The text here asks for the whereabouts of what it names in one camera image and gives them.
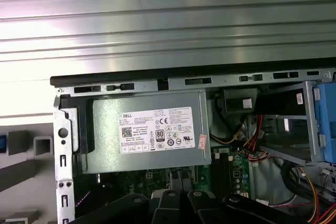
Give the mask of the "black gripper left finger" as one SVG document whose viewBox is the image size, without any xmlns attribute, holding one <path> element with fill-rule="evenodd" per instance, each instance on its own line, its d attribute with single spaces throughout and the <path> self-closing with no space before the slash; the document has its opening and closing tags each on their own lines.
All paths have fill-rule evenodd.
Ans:
<svg viewBox="0 0 336 224">
<path fill-rule="evenodd" d="M 159 190 L 151 199 L 130 194 L 87 213 L 71 223 L 180 223 L 181 193 Z"/>
</svg>

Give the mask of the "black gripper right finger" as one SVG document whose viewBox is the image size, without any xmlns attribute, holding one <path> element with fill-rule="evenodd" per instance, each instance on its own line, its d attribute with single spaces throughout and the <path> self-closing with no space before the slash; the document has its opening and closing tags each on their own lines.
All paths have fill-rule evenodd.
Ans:
<svg viewBox="0 0 336 224">
<path fill-rule="evenodd" d="M 223 200 L 204 191 L 187 194 L 200 223 L 307 223 L 305 218 L 289 215 L 241 195 Z"/>
</svg>

